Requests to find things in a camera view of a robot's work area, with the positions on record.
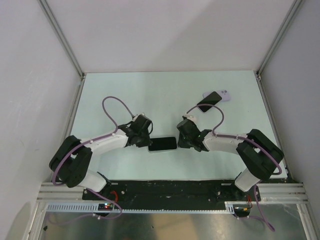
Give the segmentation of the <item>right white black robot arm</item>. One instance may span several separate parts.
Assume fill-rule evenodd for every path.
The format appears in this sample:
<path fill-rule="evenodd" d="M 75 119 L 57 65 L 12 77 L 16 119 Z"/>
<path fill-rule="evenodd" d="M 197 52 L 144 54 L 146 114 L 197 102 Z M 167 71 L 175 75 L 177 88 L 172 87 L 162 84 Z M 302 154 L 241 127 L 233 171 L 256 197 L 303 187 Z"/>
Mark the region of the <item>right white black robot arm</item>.
<path fill-rule="evenodd" d="M 240 135 L 214 133 L 209 129 L 200 131 L 194 121 L 184 117 L 177 130 L 179 148 L 239 155 L 246 169 L 231 187 L 232 197 L 238 201 L 247 197 L 249 190 L 259 181 L 267 181 L 272 175 L 282 173 L 283 151 L 258 129 Z"/>

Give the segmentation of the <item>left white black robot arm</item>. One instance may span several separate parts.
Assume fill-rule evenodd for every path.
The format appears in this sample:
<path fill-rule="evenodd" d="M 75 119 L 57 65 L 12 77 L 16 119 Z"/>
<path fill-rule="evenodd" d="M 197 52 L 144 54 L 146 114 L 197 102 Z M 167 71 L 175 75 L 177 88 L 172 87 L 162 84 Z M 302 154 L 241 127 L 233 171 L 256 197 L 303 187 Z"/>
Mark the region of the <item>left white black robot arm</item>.
<path fill-rule="evenodd" d="M 92 190 L 101 200 L 107 199 L 111 194 L 111 182 L 103 174 L 89 170 L 92 158 L 130 146 L 148 147 L 152 143 L 152 130 L 152 121 L 144 114 L 138 114 L 106 135 L 87 140 L 70 135 L 49 162 L 53 178 L 61 180 L 68 188 L 80 186 Z"/>

